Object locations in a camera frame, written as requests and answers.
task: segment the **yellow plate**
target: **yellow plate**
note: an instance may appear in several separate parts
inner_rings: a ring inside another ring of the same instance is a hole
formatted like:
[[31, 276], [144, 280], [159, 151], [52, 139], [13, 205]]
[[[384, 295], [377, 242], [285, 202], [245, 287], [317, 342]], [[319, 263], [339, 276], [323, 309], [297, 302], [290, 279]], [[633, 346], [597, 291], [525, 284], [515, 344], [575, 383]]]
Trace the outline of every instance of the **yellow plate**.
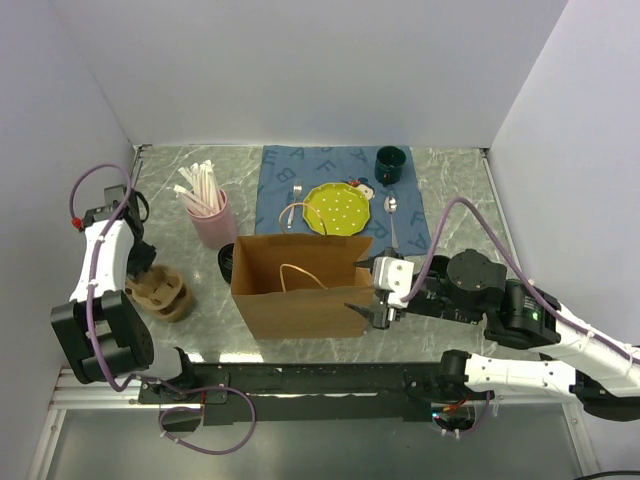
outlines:
[[[329, 235], [349, 236], [364, 230], [369, 221], [369, 200], [346, 183], [325, 183], [309, 192], [304, 203], [315, 207], [325, 221]], [[304, 207], [303, 217], [314, 232], [324, 234], [318, 215]]]

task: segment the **marble table surface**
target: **marble table surface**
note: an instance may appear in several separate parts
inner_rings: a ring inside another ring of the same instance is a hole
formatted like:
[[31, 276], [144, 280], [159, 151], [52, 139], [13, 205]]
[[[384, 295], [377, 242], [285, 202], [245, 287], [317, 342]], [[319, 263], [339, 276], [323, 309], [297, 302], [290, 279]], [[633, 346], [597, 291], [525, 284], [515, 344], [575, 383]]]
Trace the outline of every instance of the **marble table surface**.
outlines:
[[[462, 195], [478, 206], [498, 236], [505, 239], [479, 150], [412, 148], [412, 153], [431, 232], [444, 205]], [[360, 338], [255, 340], [220, 275], [217, 252], [200, 243], [172, 187], [186, 186], [179, 167], [211, 159], [218, 181], [229, 196], [239, 233], [251, 235], [261, 158], [260, 146], [147, 147], [140, 155], [143, 163], [136, 188], [151, 207], [145, 241], [157, 248], [156, 263], [182, 272], [196, 298], [190, 314], [177, 323], [158, 321], [138, 309], [155, 342], [182, 347], [192, 360], [204, 362], [437, 362], [442, 352], [450, 349], [496, 358], [538, 358], [486, 341], [482, 324], [471, 326], [414, 315], [407, 315], [386, 331], [368, 327]], [[475, 248], [492, 260], [500, 259], [473, 215], [457, 205], [438, 253], [451, 256], [466, 248]]]

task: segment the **blue placemat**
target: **blue placemat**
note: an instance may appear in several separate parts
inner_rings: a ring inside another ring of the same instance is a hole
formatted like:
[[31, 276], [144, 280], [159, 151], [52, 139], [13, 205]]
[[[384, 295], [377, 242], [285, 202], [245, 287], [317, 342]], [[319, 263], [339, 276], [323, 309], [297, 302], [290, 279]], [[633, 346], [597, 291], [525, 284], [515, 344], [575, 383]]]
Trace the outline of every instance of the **blue placemat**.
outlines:
[[[400, 147], [407, 154], [407, 163], [398, 183], [384, 187], [373, 174], [376, 152], [380, 147], [264, 147], [258, 200], [256, 204], [256, 234], [281, 233], [278, 215], [293, 200], [293, 184], [302, 181], [302, 201], [309, 191], [327, 182], [360, 180], [373, 188], [371, 220], [360, 235], [373, 237], [372, 254], [391, 246], [389, 214], [384, 210], [384, 199], [393, 195], [398, 199], [398, 210], [393, 222], [398, 237], [398, 251], [404, 255], [426, 254], [431, 237], [424, 216], [422, 195], [418, 190], [416, 170], [411, 150]], [[302, 218], [302, 209], [296, 208], [292, 233], [312, 233]]]

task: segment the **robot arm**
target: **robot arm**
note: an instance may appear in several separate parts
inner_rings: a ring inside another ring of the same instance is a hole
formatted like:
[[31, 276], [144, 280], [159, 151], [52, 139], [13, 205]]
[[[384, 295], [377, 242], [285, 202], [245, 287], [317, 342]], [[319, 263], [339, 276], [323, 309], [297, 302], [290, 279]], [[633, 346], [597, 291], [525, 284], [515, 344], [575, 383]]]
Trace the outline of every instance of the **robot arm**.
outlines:
[[181, 384], [190, 366], [187, 356], [179, 349], [154, 345], [149, 330], [125, 295], [126, 278], [146, 272], [156, 256], [155, 248], [142, 240], [146, 218], [140, 216], [138, 199], [148, 215], [144, 197], [133, 193], [120, 218], [101, 237], [124, 192], [122, 185], [105, 189], [105, 205], [87, 211], [78, 226], [86, 238], [82, 273], [69, 302], [52, 309], [51, 323], [78, 380], [85, 384], [104, 381], [87, 336], [86, 317], [90, 265], [95, 243], [101, 241], [92, 308], [98, 341], [111, 372], [114, 376], [144, 372]]
[[[536, 291], [577, 328], [556, 321], [522, 282], [507, 280], [507, 268], [475, 250], [453, 258], [436, 256], [420, 291], [403, 301], [415, 283], [413, 263], [395, 250], [358, 264], [372, 270], [375, 298], [369, 308], [348, 305], [375, 328], [386, 329], [405, 313], [477, 324], [498, 344], [537, 352], [554, 360], [497, 360], [466, 352], [445, 352], [443, 379], [471, 391], [536, 394], [580, 401], [593, 415], [617, 421], [640, 418], [640, 349], [587, 325], [554, 297]], [[611, 348], [618, 347], [627, 356]]]

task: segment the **white backdrop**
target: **white backdrop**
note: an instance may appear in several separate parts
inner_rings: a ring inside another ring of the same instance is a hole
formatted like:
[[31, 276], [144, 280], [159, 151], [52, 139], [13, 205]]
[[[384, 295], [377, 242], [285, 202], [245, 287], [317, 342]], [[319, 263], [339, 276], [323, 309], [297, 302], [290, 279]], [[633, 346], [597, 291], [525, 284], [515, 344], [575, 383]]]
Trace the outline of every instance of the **white backdrop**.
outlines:
[[52, 0], [129, 139], [488, 147], [566, 0]]
[[[84, 257], [69, 190], [133, 150], [48, 1], [0, 2], [0, 65], [0, 478], [18, 480], [63, 359], [49, 312], [68, 300]], [[102, 205], [119, 176], [96, 177], [81, 187], [81, 212]]]
[[[640, 344], [640, 3], [571, 0], [491, 148], [536, 285]], [[640, 468], [640, 421], [588, 418], [605, 469]]]

